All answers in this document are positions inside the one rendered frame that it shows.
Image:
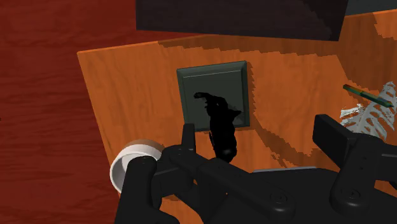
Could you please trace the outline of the black cat figure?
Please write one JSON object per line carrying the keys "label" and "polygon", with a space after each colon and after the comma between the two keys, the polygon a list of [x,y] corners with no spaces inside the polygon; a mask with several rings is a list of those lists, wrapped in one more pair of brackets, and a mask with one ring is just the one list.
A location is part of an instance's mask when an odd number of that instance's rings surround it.
{"label": "black cat figure", "polygon": [[237,155],[237,140],[233,121],[241,111],[228,108],[228,103],[223,97],[211,95],[206,92],[194,93],[195,99],[205,100],[205,110],[210,118],[209,139],[216,158],[230,163]]}

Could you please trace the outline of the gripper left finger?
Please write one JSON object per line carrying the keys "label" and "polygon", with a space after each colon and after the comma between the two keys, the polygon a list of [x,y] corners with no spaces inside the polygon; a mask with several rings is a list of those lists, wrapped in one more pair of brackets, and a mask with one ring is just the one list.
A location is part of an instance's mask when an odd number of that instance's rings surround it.
{"label": "gripper left finger", "polygon": [[162,197],[174,194],[192,208],[204,224],[244,224],[235,215],[287,223],[296,213],[294,198],[281,188],[218,158],[206,159],[195,151],[192,124],[183,126],[179,145],[153,152],[121,156],[125,171],[114,224],[180,224],[160,210]]}

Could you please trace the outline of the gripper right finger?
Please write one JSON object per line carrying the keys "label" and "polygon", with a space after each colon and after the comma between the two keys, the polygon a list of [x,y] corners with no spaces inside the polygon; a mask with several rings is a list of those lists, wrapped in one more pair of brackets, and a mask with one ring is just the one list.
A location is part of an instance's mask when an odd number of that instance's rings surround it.
{"label": "gripper right finger", "polygon": [[382,216],[397,211],[397,197],[375,189],[381,180],[397,190],[397,146],[352,132],[326,114],[315,116],[312,140],[340,168],[330,190],[334,210],[344,216],[363,216],[371,208]]}

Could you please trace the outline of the green pencil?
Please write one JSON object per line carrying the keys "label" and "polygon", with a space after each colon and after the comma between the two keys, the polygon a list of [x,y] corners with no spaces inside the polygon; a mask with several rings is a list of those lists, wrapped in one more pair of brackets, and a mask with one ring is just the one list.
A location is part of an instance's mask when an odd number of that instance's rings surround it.
{"label": "green pencil", "polygon": [[382,97],[379,97],[379,96],[373,95],[371,93],[365,92],[365,91],[363,91],[361,89],[352,87],[352,86],[350,86],[348,84],[343,85],[343,89],[347,90],[348,92],[351,92],[351,93],[354,93],[356,95],[359,95],[359,96],[361,96],[361,97],[363,97],[365,99],[368,99],[368,100],[370,100],[372,102],[380,104],[381,106],[384,106],[386,108],[393,107],[392,102],[387,101],[387,100],[385,100]]}

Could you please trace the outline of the orange wooden table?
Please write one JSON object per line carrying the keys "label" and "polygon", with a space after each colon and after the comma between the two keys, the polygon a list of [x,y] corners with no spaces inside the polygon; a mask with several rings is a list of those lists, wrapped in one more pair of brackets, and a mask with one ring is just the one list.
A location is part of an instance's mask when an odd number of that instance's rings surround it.
{"label": "orange wooden table", "polygon": [[250,125],[237,129],[233,165],[246,171],[337,166],[312,141],[314,118],[339,119],[373,94],[397,86],[397,9],[349,15],[337,42],[204,35],[78,53],[109,160],[135,139],[181,140],[176,71],[245,60]]}

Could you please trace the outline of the dark green square plate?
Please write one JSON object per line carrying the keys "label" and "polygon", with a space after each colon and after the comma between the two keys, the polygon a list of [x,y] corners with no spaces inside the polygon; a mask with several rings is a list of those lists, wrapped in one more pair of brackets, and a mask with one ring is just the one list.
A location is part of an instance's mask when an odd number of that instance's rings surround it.
{"label": "dark green square plate", "polygon": [[196,92],[207,92],[222,97],[232,110],[241,114],[235,118],[235,127],[250,126],[247,62],[228,62],[176,70],[183,118],[192,123],[195,131],[210,130],[210,118],[203,99],[194,98]]}

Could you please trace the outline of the white ribcage skeleton figure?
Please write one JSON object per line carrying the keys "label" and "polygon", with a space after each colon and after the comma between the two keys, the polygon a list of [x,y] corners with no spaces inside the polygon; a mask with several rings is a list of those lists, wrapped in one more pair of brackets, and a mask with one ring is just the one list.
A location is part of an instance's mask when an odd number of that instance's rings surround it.
{"label": "white ribcage skeleton figure", "polygon": [[369,134],[386,140],[387,131],[384,125],[381,124],[381,121],[394,130],[395,115],[397,115],[397,95],[395,88],[396,85],[392,81],[387,82],[380,94],[376,95],[392,102],[393,107],[386,108],[372,101],[366,107],[357,104],[355,108],[341,110],[340,118],[342,121],[340,124],[351,132]]}

